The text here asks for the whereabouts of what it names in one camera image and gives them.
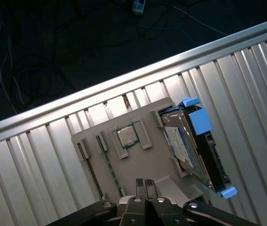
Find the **drive label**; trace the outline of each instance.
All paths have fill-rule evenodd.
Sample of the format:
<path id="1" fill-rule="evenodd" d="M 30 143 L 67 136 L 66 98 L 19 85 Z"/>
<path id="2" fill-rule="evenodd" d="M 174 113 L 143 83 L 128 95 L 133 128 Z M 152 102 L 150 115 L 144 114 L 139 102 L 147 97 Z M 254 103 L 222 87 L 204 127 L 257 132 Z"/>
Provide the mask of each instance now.
<path id="1" fill-rule="evenodd" d="M 175 156 L 185 162 L 187 161 L 194 168 L 192 158 L 189 155 L 187 144 L 184 140 L 182 132 L 178 127 L 165 127 L 167 139 L 172 147 Z"/>

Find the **hard drive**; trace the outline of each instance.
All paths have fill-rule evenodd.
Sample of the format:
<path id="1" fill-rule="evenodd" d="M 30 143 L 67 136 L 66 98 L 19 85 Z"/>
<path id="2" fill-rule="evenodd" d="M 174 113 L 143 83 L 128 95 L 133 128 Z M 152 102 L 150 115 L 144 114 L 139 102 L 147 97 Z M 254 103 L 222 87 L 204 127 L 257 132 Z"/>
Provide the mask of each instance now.
<path id="1" fill-rule="evenodd" d="M 164 133 L 183 169 L 220 196 L 230 197 L 237 191 L 224 171 L 212 126 L 199 103 L 197 98 L 187 98 L 176 107 L 160 111 Z"/>

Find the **dark floor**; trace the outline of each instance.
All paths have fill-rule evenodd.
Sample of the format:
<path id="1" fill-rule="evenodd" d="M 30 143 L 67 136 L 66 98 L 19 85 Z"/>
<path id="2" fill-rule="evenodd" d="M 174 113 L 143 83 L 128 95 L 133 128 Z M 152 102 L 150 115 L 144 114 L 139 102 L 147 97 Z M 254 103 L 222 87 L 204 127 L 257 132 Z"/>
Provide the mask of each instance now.
<path id="1" fill-rule="evenodd" d="M 126 7 L 113 0 L 80 0 L 77 9 L 82 14 L 105 4 L 62 29 L 62 24 L 75 17 L 76 12 L 70 0 L 61 0 L 53 59 L 56 0 L 38 6 L 36 2 L 40 1 L 27 0 L 28 7 L 21 0 L 0 4 L 0 23 L 4 21 L 0 65 L 8 53 L 8 35 L 12 37 L 14 62 L 12 73 L 7 57 L 2 80 L 18 113 L 193 48 L 190 39 L 178 30 L 189 35 L 194 47 L 223 37 L 158 0 L 147 0 L 144 15 L 139 17 L 131 16 Z M 267 21 L 267 0 L 203 0 L 189 8 L 179 2 L 193 4 L 198 0 L 165 2 L 189 10 L 198 20 L 226 34 Z M 139 28 L 138 33 L 136 24 L 153 26 L 160 17 L 155 27 L 177 30 Z M 20 102 L 13 77 L 19 83 L 25 105 Z M 14 114 L 1 86 L 0 120 Z"/>

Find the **blue plastic clip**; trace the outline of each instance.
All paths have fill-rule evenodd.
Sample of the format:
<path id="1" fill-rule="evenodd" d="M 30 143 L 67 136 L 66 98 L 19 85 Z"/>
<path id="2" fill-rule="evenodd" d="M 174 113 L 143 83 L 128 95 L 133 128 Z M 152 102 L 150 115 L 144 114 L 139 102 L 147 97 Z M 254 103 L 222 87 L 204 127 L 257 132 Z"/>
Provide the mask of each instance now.
<path id="1" fill-rule="evenodd" d="M 216 194 L 219 195 L 220 197 L 228 199 L 228 198 L 233 197 L 234 195 L 236 195 L 237 194 L 237 190 L 236 190 L 236 188 L 234 186 L 230 186 L 230 187 L 224 189 L 221 192 L 217 192 Z"/>
<path id="2" fill-rule="evenodd" d="M 186 97 L 181 101 L 185 107 L 191 107 L 200 103 L 198 98 Z"/>
<path id="3" fill-rule="evenodd" d="M 189 114 L 196 135 L 212 130 L 209 117 L 204 108 Z"/>

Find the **corrugated metal panel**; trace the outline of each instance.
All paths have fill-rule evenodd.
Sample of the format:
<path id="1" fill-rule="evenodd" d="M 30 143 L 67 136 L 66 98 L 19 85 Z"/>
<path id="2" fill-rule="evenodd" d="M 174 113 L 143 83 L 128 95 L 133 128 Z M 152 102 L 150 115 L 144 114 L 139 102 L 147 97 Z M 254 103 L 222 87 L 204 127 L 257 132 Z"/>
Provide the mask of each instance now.
<path id="1" fill-rule="evenodd" d="M 267 23 L 0 122 L 0 226 L 45 225 L 94 197 L 71 134 L 164 97 L 199 97 L 238 189 L 214 206 L 267 225 Z"/>

